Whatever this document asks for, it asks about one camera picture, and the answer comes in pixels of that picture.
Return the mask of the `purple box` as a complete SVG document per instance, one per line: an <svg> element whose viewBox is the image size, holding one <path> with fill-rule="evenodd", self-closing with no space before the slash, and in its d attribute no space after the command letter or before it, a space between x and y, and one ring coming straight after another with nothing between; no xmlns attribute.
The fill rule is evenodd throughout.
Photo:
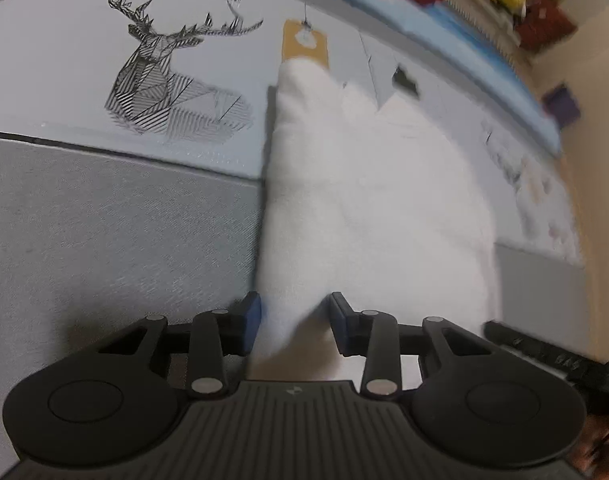
<svg viewBox="0 0 609 480"><path fill-rule="evenodd" d="M572 125L581 118L579 104L566 84L559 84L546 92L542 96L542 103L560 129Z"/></svg>

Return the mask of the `light blue folded sheet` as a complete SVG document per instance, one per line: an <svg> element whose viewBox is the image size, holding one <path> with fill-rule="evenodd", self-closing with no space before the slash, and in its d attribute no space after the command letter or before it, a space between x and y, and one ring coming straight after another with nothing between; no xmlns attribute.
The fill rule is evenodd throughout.
<svg viewBox="0 0 609 480"><path fill-rule="evenodd" d="M561 154L559 128L554 118L545 112L490 41L444 4L419 6L411 0L344 1L440 55L513 114L544 150L553 156Z"/></svg>

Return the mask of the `white long-sleeve shirt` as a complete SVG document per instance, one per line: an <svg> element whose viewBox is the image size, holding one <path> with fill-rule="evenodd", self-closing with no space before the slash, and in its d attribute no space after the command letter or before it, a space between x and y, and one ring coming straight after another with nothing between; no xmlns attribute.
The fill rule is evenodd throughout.
<svg viewBox="0 0 609 480"><path fill-rule="evenodd" d="M256 286L260 380L359 380L324 300L479 332L498 312L491 206L466 157L403 96L377 105L306 58L280 66Z"/></svg>

